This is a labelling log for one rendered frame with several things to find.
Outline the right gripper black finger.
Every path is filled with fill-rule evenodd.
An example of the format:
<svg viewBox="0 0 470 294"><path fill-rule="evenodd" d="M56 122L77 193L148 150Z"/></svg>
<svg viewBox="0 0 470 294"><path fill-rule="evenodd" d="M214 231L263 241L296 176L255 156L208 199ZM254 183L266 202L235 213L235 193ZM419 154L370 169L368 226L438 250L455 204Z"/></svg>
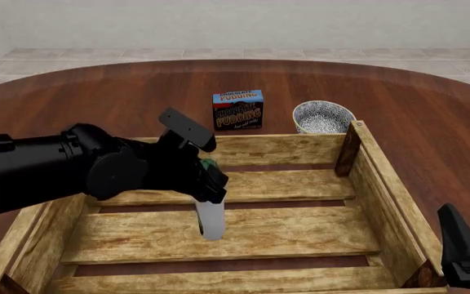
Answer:
<svg viewBox="0 0 470 294"><path fill-rule="evenodd" d="M441 265L470 263L470 227L451 203L437 210L442 235Z"/></svg>

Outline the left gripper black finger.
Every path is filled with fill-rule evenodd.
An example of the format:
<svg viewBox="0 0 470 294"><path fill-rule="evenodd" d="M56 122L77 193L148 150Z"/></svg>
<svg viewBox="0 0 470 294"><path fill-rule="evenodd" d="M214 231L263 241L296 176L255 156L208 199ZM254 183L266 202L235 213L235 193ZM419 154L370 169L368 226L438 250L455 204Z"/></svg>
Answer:
<svg viewBox="0 0 470 294"><path fill-rule="evenodd" d="M200 204L201 204L200 202L195 201L195 211L196 211L196 214L197 214L198 227L199 227L200 234L203 236L204 230L203 230L203 226L202 226L201 214L200 214L200 211L199 211Z"/></svg>

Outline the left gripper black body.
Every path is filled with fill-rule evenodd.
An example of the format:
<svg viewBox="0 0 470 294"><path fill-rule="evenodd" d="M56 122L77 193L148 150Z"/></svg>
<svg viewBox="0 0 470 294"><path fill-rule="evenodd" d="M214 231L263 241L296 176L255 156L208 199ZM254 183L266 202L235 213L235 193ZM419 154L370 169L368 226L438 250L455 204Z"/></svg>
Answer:
<svg viewBox="0 0 470 294"><path fill-rule="evenodd" d="M199 174L198 192L195 198L200 203L222 203L227 193L226 176L213 159L201 159L202 169Z"/></svg>

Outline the white salad dressing bottle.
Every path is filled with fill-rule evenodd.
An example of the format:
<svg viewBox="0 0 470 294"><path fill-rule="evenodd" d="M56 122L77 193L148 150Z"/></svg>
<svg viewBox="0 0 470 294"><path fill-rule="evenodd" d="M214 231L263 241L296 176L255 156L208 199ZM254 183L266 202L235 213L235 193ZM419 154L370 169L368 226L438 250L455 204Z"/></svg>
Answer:
<svg viewBox="0 0 470 294"><path fill-rule="evenodd" d="M211 241L222 239L225 230L224 200L222 203L201 203L199 211L204 230L202 237Z"/></svg>

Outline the wooden slat tray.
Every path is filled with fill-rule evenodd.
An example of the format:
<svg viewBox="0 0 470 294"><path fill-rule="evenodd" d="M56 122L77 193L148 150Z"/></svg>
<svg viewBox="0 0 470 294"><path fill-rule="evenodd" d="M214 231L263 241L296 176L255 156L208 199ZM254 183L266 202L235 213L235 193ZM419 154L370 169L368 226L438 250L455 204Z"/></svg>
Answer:
<svg viewBox="0 0 470 294"><path fill-rule="evenodd" d="M219 136L222 239L191 203L138 190L27 207L0 294L446 294L442 245L364 122L346 134Z"/></svg>

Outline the small flat plate on stalk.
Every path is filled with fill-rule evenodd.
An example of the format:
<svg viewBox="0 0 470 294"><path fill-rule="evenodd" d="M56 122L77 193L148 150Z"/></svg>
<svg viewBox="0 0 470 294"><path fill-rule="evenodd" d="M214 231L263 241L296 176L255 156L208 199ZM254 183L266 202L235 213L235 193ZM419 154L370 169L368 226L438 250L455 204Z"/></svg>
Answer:
<svg viewBox="0 0 470 294"><path fill-rule="evenodd" d="M191 118L186 117L177 109L166 108L159 115L158 120L168 131L173 131L184 141L197 146L201 151L211 153L216 149L215 135L209 129Z"/></svg>

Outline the chocolate pudding box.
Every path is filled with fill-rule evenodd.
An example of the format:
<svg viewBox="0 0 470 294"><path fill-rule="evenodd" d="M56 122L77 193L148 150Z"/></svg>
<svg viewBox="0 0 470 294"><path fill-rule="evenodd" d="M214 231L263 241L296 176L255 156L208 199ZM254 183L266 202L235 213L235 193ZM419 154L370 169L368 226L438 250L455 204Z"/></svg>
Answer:
<svg viewBox="0 0 470 294"><path fill-rule="evenodd" d="M212 97L216 131L260 129L263 124L264 97L261 90L232 91Z"/></svg>

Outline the patterned black white bowl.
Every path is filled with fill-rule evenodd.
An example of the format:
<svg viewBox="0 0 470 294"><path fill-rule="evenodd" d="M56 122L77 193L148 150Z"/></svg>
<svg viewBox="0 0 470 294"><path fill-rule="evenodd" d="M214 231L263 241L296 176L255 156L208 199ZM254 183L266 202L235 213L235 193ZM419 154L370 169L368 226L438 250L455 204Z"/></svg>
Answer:
<svg viewBox="0 0 470 294"><path fill-rule="evenodd" d="M299 134L345 133L351 121L356 119L345 107L323 100L297 105L292 117Z"/></svg>

